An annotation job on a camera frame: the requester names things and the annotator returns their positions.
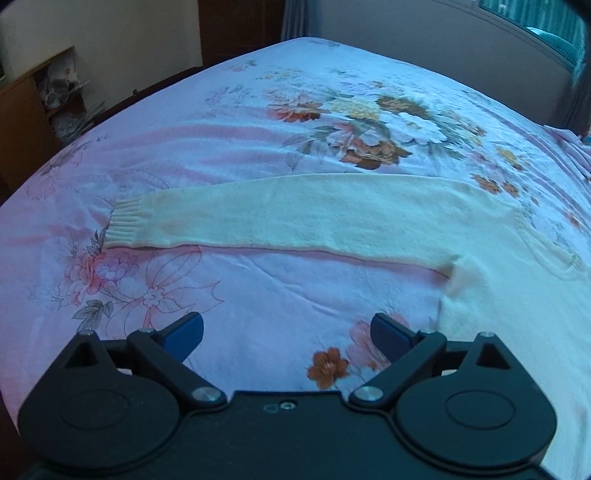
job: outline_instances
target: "dark curtain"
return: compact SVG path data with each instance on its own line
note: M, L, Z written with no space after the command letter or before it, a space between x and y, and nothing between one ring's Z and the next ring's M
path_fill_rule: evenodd
M560 99L550 125L584 135L591 123L591 29L587 29L587 44L582 64L577 66L577 75L569 82Z
M309 35L310 7L308 0L285 0L281 41Z

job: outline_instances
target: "ribbed cuff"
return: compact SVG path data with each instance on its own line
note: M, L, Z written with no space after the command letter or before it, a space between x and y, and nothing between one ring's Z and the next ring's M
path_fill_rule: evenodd
M105 233L105 248L136 246L141 225L141 205L141 198L115 203L111 222Z

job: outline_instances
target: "sweater neckline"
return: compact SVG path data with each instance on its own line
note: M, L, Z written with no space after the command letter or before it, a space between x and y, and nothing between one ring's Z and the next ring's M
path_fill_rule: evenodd
M519 236L525 242L538 263L550 274L561 280L575 280L579 272L585 270L586 266L583 258L578 253L567 252L554 245L525 221L524 212L521 208L515 207L513 212L514 222Z

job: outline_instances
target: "floral bedsheet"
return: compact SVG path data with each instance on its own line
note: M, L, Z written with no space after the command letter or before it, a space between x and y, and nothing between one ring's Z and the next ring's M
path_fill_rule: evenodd
M346 394L376 375L388 363L369 337L373 314L436 326L439 273L318 252L102 249L116 200L343 172L468 182L520 204L535 228L591 262L590 183L543 127L419 67L289 41L121 112L0 208L0 389L13 418L77 330L121 338L192 310L205 336L186 365L230 395Z

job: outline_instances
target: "cream knit sweater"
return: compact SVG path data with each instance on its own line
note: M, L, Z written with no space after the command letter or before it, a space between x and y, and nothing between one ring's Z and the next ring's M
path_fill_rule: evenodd
M519 209L456 181L313 174L121 202L105 238L107 248L183 244L322 250L448 275L439 331L495 332L556 409L543 465L560 480L591 475L591 270Z

